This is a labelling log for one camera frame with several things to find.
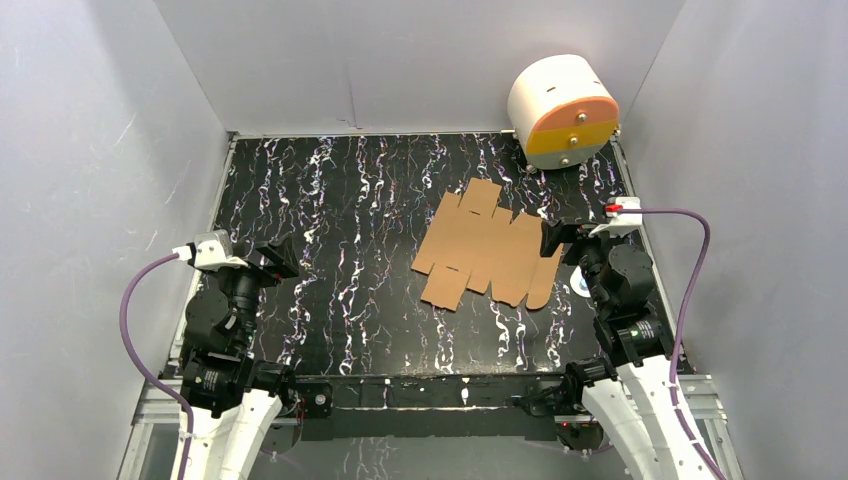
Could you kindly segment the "brown cardboard box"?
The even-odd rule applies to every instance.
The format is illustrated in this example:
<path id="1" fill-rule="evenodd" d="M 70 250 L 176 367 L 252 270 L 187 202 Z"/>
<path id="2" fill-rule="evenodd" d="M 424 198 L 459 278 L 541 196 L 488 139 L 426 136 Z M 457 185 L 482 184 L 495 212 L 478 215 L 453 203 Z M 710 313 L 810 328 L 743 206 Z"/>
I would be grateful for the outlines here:
<path id="1" fill-rule="evenodd" d="M 411 265 L 427 276 L 422 301 L 455 311 L 471 291 L 511 307 L 548 304 L 562 248 L 542 257 L 543 220 L 500 207 L 501 190 L 473 178 L 463 194 L 443 195 Z"/>

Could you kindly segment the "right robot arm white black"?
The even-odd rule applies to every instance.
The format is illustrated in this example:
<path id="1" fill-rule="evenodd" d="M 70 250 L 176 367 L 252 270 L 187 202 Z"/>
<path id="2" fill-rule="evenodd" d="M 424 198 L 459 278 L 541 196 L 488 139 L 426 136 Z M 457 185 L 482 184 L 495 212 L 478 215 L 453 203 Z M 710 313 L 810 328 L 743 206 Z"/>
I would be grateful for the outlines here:
<path id="1" fill-rule="evenodd" d="M 634 479 L 722 478 L 682 395 L 680 347 L 648 304 L 652 258 L 599 224 L 543 223 L 541 256 L 554 257 L 560 247 L 588 287 L 604 353 L 567 365 L 565 405 L 600 424 Z"/>

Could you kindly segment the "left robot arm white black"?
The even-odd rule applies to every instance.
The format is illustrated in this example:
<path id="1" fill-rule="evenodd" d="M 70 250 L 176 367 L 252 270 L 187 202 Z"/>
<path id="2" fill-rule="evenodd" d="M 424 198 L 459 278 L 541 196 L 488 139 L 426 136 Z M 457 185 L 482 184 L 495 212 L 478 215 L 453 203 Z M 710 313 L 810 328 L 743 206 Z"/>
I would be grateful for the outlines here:
<path id="1" fill-rule="evenodd" d="M 172 251 L 217 284 L 185 308 L 174 479 L 248 478 L 272 420 L 297 407 L 292 369 L 251 353 L 261 293 L 299 275 L 294 243 L 284 235 L 255 250 L 263 263 L 215 230 Z"/>

